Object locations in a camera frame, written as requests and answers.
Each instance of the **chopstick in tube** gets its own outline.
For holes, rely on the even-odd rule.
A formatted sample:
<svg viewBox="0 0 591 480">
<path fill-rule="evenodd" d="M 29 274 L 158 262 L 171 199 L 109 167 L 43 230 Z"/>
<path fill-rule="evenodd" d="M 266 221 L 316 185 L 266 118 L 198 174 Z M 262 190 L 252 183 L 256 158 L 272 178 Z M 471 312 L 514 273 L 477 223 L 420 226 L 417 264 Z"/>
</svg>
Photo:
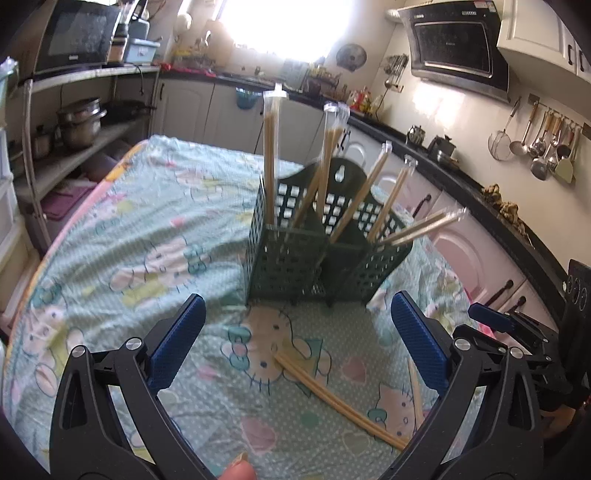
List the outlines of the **chopstick in tube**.
<svg viewBox="0 0 591 480">
<path fill-rule="evenodd" d="M 265 102 L 263 117 L 263 158 L 265 180 L 265 223 L 275 225 L 275 187 L 277 183 L 279 107 L 281 101 L 288 98 L 281 84 L 275 84 L 275 90 L 263 94 Z"/>
<path fill-rule="evenodd" d="M 400 194 L 407 177 L 413 174 L 416 166 L 417 161 L 415 159 L 409 156 L 405 157 L 404 166 L 402 167 L 402 170 L 400 170 L 398 178 L 396 178 L 396 185 L 394 185 L 392 192 L 388 196 L 388 200 L 386 200 L 384 203 L 378 218 L 376 218 L 374 225 L 371 227 L 371 230 L 368 233 L 367 240 L 370 244 L 375 243 L 375 241 L 378 239 L 378 235 L 382 229 L 382 226 L 384 225 L 384 222 L 386 221 L 388 214 L 390 213 L 390 209 L 394 204 L 394 200 L 396 200 L 396 197 L 398 197 L 398 194 Z"/>
<path fill-rule="evenodd" d="M 330 160 L 332 158 L 333 151 L 335 150 L 340 136 L 343 134 L 343 131 L 345 131 L 345 125 L 349 119 L 349 107 L 344 103 L 339 103 L 338 105 L 334 103 L 327 103 L 324 106 L 324 111 L 326 117 L 324 122 L 324 142 L 322 144 L 322 156 L 317 162 L 316 171 L 314 172 L 314 176 L 308 185 L 306 195 L 304 195 L 299 207 L 295 210 L 295 214 L 291 222 L 291 226 L 293 228 L 299 226 L 305 217 L 308 208 L 310 208 L 310 205 L 312 205 L 312 202 L 314 202 L 314 197 L 316 196 L 316 192 L 318 192 L 320 180 L 322 178 L 326 178 L 327 183 L 328 175 L 330 173 Z M 324 191 L 324 196 L 322 198 L 324 201 L 326 201 L 326 190 Z M 316 212 L 322 221 L 324 203 L 322 205 L 322 209 L 319 208 L 318 203 L 316 204 Z"/>
<path fill-rule="evenodd" d="M 468 215 L 468 213 L 469 211 L 467 208 L 460 209 L 457 212 L 449 213 L 445 218 L 438 220 L 437 222 L 433 222 L 430 225 L 423 226 L 422 228 L 414 231 L 413 233 L 409 233 L 407 235 L 399 237 L 394 241 L 389 241 L 389 237 L 387 237 L 383 240 L 383 243 L 388 243 L 392 247 L 400 247 L 401 245 L 410 243 L 421 236 L 436 232 L 447 225 L 451 225 L 452 223 L 458 222 L 462 220 L 466 215 Z"/>
<path fill-rule="evenodd" d="M 386 165 L 386 161 L 388 160 L 388 157 L 391 152 L 392 152 L 392 142 L 387 141 L 386 143 L 384 143 L 382 145 L 382 151 L 379 153 L 378 159 L 376 160 L 374 166 L 372 167 L 372 170 L 369 172 L 369 175 L 368 175 L 367 179 L 365 180 L 364 184 L 361 186 L 361 188 L 359 189 L 359 191 L 355 195 L 355 198 L 353 199 L 353 201 L 351 202 L 349 207 L 345 210 L 343 216 L 340 218 L 339 223 L 336 224 L 335 229 L 330 234 L 330 238 L 329 238 L 330 243 L 333 244 L 339 239 L 339 237 L 341 236 L 341 234 L 345 230 L 345 227 L 347 227 L 347 225 L 349 224 L 349 222 L 353 218 L 353 215 L 357 211 L 357 207 L 359 206 L 359 204 L 361 202 L 363 202 L 365 200 L 365 197 L 367 197 L 367 194 L 369 193 L 371 186 L 374 184 L 374 182 L 378 178 L 378 175 L 382 171 L 382 168 L 384 167 L 384 165 Z"/>
<path fill-rule="evenodd" d="M 334 144 L 345 130 L 349 120 L 350 110 L 345 103 L 338 105 L 328 104 L 324 106 L 326 122 L 324 128 L 324 142 L 322 160 L 320 162 L 320 180 L 318 183 L 318 196 L 316 197 L 316 215 L 322 221 L 324 205 L 326 204 L 326 190 L 329 184 L 330 160 Z"/>
<path fill-rule="evenodd" d="M 450 211 L 448 209 L 443 209 L 443 210 L 440 210 L 432 215 L 426 216 L 424 219 L 419 220 L 418 222 L 415 222 L 406 228 L 403 228 L 399 232 L 392 233 L 391 235 L 389 235 L 387 238 L 385 238 L 383 240 L 380 240 L 378 242 L 378 245 L 384 245 L 389 242 L 393 242 L 395 240 L 398 240 L 399 238 L 402 238 L 403 236 L 407 236 L 413 232 L 416 232 L 417 230 L 419 230 L 421 228 L 429 226 L 432 223 L 435 223 L 438 220 L 445 218 L 447 215 L 449 215 L 449 213 L 450 213 Z"/>
</svg>

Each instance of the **microwave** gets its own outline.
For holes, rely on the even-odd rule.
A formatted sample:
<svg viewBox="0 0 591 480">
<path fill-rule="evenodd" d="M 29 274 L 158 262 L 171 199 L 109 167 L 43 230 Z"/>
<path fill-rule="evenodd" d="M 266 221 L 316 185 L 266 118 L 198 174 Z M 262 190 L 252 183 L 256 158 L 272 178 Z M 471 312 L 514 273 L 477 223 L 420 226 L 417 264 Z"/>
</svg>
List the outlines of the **microwave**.
<svg viewBox="0 0 591 480">
<path fill-rule="evenodd" d="M 121 9 L 85 0 L 46 0 L 12 39 L 21 78 L 107 62 Z"/>
</svg>

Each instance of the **light blue blanket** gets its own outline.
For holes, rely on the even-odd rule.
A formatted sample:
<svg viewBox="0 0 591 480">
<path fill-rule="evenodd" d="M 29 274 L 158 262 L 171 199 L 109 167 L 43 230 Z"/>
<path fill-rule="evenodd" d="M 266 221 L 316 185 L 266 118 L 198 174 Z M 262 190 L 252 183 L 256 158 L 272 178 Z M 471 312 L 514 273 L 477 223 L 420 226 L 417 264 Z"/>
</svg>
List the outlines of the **light blue blanket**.
<svg viewBox="0 0 591 480">
<path fill-rule="evenodd" d="M 273 353 L 284 349 L 357 411 L 410 438 L 414 397 L 392 295 L 407 290 L 449 332 L 471 322 L 462 286 L 431 242 L 415 241 L 367 308 L 245 306 L 242 261 L 262 158 L 152 137 L 131 163 L 40 272 L 13 333 L 2 406 L 26 446 L 48 467 L 55 394 L 74 345 L 116 349 L 196 292 L 207 323 L 158 396 L 212 472 L 247 451 L 261 480 L 379 477 L 398 451 L 311 395 Z M 299 168 L 283 163 L 281 172 Z M 120 391 L 112 392 L 130 444 L 147 458 Z M 437 394 L 422 380 L 421 393 L 426 412 Z M 458 445 L 466 435 L 464 427 Z"/>
</svg>

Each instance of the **black countertop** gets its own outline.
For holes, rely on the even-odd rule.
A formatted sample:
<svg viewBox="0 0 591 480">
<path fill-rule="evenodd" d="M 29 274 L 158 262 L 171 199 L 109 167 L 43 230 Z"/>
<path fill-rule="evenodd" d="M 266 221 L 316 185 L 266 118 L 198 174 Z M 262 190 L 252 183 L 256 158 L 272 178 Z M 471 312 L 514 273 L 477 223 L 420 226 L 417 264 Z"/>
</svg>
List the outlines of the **black countertop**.
<svg viewBox="0 0 591 480">
<path fill-rule="evenodd" d="M 200 82 L 217 83 L 253 91 L 270 89 L 264 85 L 240 76 L 207 76 L 199 73 L 163 72 L 162 78 L 179 80 L 198 80 Z M 305 103 L 314 108 L 323 108 L 329 101 L 323 98 L 310 98 L 299 92 L 290 92 L 290 100 Z M 527 242 L 491 205 L 486 203 L 480 194 L 482 186 L 467 174 L 459 171 L 448 171 L 427 156 L 427 150 L 407 145 L 405 135 L 388 125 L 376 120 L 357 115 L 352 112 L 349 125 L 357 128 L 379 142 L 390 140 L 392 152 L 400 158 L 410 155 L 418 161 L 417 171 L 438 189 L 455 198 L 461 205 L 468 207 L 470 213 L 492 235 L 513 262 L 525 274 L 532 284 L 552 318 L 560 325 L 564 313 L 563 282 L 567 274 L 554 255 L 540 241 L 537 235 L 527 228 L 532 245 Z"/>
</svg>

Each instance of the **metal pot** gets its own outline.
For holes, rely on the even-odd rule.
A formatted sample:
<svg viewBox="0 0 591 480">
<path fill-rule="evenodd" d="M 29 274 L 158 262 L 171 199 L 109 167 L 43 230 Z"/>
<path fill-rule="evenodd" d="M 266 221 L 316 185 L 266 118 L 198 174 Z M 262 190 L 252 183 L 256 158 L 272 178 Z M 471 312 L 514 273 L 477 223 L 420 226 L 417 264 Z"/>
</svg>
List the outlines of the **metal pot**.
<svg viewBox="0 0 591 480">
<path fill-rule="evenodd" d="M 45 130 L 43 125 L 37 125 L 37 132 L 31 137 L 31 152 L 33 160 L 42 160 L 53 150 L 55 130 Z"/>
<path fill-rule="evenodd" d="M 100 112 L 100 98 L 84 98 L 57 111 L 60 125 L 79 124 Z"/>
<path fill-rule="evenodd" d="M 83 150 L 90 147 L 100 132 L 100 119 L 107 114 L 103 110 L 78 124 L 61 126 L 61 138 L 71 150 Z"/>
</svg>

